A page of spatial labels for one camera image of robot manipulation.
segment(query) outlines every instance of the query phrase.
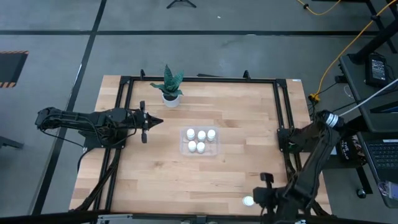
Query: clear plastic tray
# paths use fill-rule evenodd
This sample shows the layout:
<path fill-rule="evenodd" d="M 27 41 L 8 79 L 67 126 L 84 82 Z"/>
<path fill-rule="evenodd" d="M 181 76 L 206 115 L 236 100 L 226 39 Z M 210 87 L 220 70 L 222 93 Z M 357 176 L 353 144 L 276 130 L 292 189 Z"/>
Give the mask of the clear plastic tray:
<path fill-rule="evenodd" d="M 205 143 L 205 151 L 204 153 L 199 153 L 198 151 L 190 152 L 188 148 L 188 143 L 190 140 L 187 138 L 188 129 L 192 128 L 195 131 L 195 138 L 192 141 L 195 141 L 198 144 L 198 133 L 199 131 L 206 132 L 206 140 Z M 207 132 L 213 129 L 216 132 L 216 137 L 214 140 L 207 140 Z M 220 131 L 217 127 L 214 126 L 189 126 L 184 127 L 180 131 L 180 152 L 184 156 L 217 156 L 220 153 Z"/>

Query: keyboard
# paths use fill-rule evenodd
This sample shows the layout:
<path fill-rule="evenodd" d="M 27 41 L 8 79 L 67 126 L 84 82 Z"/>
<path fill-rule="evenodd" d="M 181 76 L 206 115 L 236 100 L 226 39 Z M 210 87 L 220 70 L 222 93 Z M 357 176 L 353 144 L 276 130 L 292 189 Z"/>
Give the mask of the keyboard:
<path fill-rule="evenodd" d="M 377 169 L 398 169 L 398 142 L 367 141 Z"/>

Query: gray floor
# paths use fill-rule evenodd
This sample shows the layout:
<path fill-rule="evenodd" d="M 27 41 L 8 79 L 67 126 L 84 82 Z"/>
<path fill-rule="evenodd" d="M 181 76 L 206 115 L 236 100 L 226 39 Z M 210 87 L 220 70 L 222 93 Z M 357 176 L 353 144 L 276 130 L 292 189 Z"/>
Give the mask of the gray floor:
<path fill-rule="evenodd" d="M 106 4 L 100 30 L 361 30 L 369 22 L 364 4 L 343 3 L 324 17 L 313 16 L 294 0 L 193 0 L 193 9 L 177 3 L 166 10 L 166 0 L 112 0 Z M 330 2 L 310 2 L 320 12 Z M 384 1 L 373 1 L 376 10 Z M 0 30 L 90 30 L 100 0 L 65 1 L 0 0 Z M 383 21 L 392 20 L 386 12 Z M 313 93 L 338 53 L 353 37 L 278 37 L 234 35 L 125 35 L 97 36 L 81 84 L 75 111 L 93 111 L 103 75 L 160 75 L 167 63 L 172 70 L 240 77 L 300 78 L 305 93 Z M 369 41 L 360 38 L 348 52 Z M 37 191 L 53 139 L 35 129 L 36 112 L 47 106 L 64 109 L 88 41 L 81 36 L 0 35 L 0 50 L 29 50 L 30 54 L 14 89 L 0 89 L 0 135 L 25 143 L 22 150 L 0 151 L 0 216 L 25 215 Z M 382 46 L 380 53 L 388 53 Z M 340 70 L 334 66 L 324 86 Z M 345 85 L 322 94 L 318 109 L 332 110 L 352 99 Z M 83 142 L 75 131 L 67 139 Z M 44 206 L 44 213 L 68 209 L 81 149 L 64 143 Z M 326 170 L 325 181 L 333 214 L 343 218 L 395 223 L 398 214 L 384 206 L 376 194 L 359 199 L 355 170 Z"/>

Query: wooden table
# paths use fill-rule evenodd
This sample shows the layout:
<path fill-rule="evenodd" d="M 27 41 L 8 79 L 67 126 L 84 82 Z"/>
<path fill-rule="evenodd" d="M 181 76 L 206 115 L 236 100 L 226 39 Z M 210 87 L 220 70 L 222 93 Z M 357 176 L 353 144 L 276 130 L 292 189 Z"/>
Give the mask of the wooden table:
<path fill-rule="evenodd" d="M 114 107 L 120 76 L 103 78 L 96 111 Z M 259 215 L 260 206 L 246 207 L 242 198 L 255 187 L 265 187 L 259 173 L 274 175 L 275 187 L 287 183 L 272 85 L 263 83 L 183 82 L 181 104 L 173 109 L 162 102 L 160 91 L 150 82 L 134 82 L 130 108 L 145 100 L 149 114 L 164 122 L 148 132 L 148 143 L 137 134 L 127 140 L 112 201 L 112 212 L 207 215 Z M 300 80 L 287 80 L 294 124 L 310 122 Z M 280 90 L 283 107 L 283 94 Z M 179 151 L 184 126 L 217 126 L 221 154 L 186 157 Z M 94 149 L 82 160 L 70 208 L 88 196 L 100 176 L 104 149 Z M 308 153 L 302 153 L 302 163 Z M 105 186 L 100 208 L 104 208 Z M 323 175 L 317 201 L 331 212 Z"/>

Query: potted plant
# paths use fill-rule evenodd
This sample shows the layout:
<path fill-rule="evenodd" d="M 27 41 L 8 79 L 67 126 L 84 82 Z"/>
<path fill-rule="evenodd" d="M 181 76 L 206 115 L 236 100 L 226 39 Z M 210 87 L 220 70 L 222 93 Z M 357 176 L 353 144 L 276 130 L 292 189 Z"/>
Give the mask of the potted plant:
<path fill-rule="evenodd" d="M 166 65 L 164 70 L 164 84 L 150 84 L 162 91 L 163 102 L 169 108 L 174 108 L 180 104 L 180 95 L 182 95 L 182 91 L 178 88 L 182 82 L 183 76 L 183 72 L 180 72 L 173 77 L 172 71 L 169 69 L 169 66 Z"/>

